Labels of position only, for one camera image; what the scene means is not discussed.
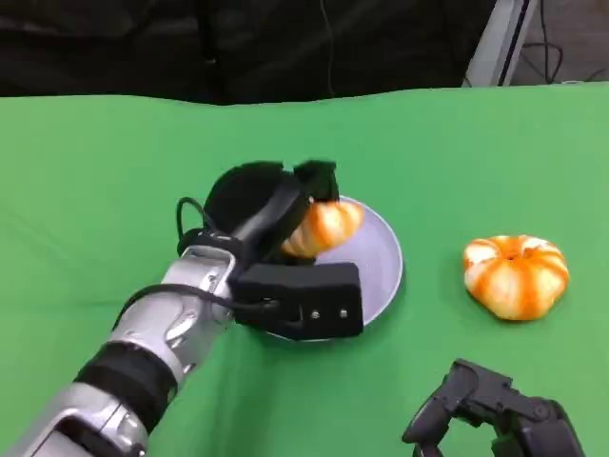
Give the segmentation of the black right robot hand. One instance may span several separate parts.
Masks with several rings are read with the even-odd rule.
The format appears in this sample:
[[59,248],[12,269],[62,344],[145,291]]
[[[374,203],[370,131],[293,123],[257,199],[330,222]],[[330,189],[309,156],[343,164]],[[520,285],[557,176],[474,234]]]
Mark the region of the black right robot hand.
[[495,456],[582,456],[580,439],[562,405],[527,396],[513,379],[457,359],[441,384],[411,419],[402,441],[415,456],[441,456],[440,443],[453,419],[472,427],[491,426]]

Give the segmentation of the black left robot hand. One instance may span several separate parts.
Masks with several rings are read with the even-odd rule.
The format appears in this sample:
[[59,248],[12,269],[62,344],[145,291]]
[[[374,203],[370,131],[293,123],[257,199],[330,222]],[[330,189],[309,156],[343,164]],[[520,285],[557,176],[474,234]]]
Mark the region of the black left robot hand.
[[255,161],[225,172],[204,210],[213,227],[247,245],[256,262],[298,265],[281,245],[312,204],[339,199],[336,163],[308,160],[288,170],[281,162]]

